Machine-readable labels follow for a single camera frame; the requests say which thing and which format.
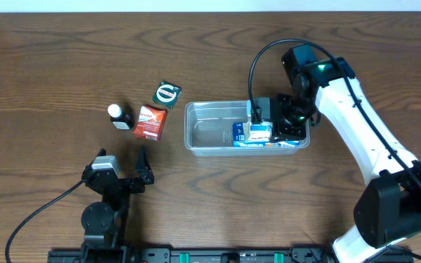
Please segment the dark syrup bottle white cap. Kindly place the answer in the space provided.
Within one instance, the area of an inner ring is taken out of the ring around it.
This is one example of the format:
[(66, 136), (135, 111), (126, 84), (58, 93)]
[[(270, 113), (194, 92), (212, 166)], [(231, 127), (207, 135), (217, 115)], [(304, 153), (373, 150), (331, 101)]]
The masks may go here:
[(110, 121), (120, 130), (130, 130), (133, 128), (133, 121), (131, 117), (125, 113), (118, 104), (111, 104), (107, 108), (110, 116)]

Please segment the red Panadol ActiFast box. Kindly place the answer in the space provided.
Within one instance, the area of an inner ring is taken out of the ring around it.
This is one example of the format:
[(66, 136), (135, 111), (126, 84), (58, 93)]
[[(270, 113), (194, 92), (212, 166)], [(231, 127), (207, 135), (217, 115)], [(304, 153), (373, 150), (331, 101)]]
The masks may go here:
[(166, 118), (166, 110), (159, 110), (143, 105), (140, 108), (137, 125), (133, 131), (133, 135), (136, 138), (160, 141)]

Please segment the blue fever patch box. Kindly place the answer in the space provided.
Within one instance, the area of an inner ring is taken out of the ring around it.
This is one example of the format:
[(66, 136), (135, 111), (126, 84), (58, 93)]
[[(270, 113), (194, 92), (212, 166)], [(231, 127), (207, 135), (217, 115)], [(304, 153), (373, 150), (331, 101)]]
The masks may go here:
[(300, 142), (295, 140), (276, 141), (272, 137), (268, 142), (252, 142), (245, 141), (243, 132), (243, 123), (233, 123), (232, 125), (233, 146), (234, 147), (292, 147), (299, 145)]

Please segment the green Zam-Buk box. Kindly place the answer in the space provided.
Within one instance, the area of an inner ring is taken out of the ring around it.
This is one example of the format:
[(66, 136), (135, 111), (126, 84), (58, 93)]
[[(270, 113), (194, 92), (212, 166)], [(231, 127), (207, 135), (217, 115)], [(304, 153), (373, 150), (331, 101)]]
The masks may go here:
[(161, 81), (153, 95), (153, 101), (172, 109), (175, 107), (181, 95), (181, 91), (181, 87), (166, 81)]

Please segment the white Panadol box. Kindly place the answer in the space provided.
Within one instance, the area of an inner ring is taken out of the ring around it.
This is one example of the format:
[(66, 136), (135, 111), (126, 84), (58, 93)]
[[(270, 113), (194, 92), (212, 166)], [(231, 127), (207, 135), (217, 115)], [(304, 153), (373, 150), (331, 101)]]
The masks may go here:
[(268, 142), (272, 137), (273, 124), (263, 121), (260, 124), (243, 123), (245, 141)]

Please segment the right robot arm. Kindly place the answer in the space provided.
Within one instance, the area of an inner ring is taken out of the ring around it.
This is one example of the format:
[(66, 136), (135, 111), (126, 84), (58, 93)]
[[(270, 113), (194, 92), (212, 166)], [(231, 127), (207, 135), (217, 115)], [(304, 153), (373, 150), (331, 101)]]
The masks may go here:
[(354, 226), (332, 244), (336, 262), (371, 262), (421, 233), (421, 161), (394, 137), (366, 99), (350, 65), (301, 39), (283, 55), (292, 95), (279, 100), (276, 136), (299, 140), (313, 115), (335, 127), (360, 168), (365, 190)]

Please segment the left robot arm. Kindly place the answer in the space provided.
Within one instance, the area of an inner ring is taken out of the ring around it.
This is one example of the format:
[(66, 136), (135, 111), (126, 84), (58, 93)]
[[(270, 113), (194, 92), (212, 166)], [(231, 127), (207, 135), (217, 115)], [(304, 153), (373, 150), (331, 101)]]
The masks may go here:
[(81, 216), (84, 242), (81, 262), (139, 262), (140, 252), (126, 244), (125, 231), (129, 217), (130, 196), (141, 194), (154, 183), (154, 175), (142, 145), (133, 178), (121, 178), (120, 166), (114, 156), (101, 149), (85, 167), (81, 181), (102, 196), (90, 204)]

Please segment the clear plastic container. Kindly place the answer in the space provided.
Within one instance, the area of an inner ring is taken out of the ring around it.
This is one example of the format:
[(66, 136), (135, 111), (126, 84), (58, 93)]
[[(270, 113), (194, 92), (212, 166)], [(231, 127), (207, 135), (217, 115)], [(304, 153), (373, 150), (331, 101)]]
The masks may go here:
[(282, 156), (292, 155), (308, 147), (310, 134), (297, 145), (251, 146), (233, 145), (234, 123), (248, 120), (247, 103), (240, 101), (189, 102), (184, 113), (184, 144), (195, 156)]

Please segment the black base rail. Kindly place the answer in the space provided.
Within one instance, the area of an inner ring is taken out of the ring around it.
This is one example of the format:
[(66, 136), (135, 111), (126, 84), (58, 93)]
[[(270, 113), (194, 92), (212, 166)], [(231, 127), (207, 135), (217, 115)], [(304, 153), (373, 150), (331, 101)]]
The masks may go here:
[(287, 249), (176, 249), (171, 247), (135, 248), (133, 246), (79, 249), (54, 248), (48, 263), (336, 263), (333, 251), (321, 246), (296, 245)]

